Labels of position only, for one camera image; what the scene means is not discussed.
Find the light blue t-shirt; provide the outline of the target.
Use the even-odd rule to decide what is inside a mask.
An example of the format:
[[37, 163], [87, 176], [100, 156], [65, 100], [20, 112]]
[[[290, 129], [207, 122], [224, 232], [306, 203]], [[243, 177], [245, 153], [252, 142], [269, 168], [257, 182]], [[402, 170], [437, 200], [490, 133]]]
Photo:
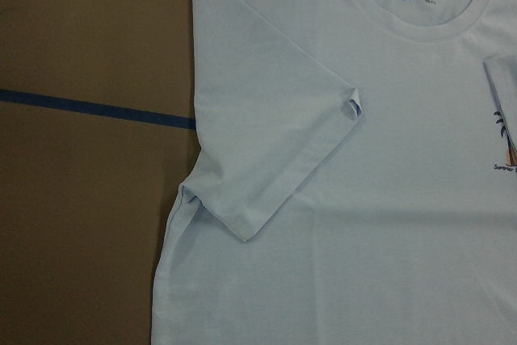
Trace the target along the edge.
[[516, 0], [192, 0], [154, 344], [513, 344]]

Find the blue tape grid lines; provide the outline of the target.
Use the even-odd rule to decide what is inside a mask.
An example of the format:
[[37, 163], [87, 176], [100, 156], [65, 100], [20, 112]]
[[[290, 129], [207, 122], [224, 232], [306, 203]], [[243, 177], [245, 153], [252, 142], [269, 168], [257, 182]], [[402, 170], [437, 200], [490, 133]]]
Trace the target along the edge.
[[193, 129], [191, 0], [1, 0], [6, 102]]

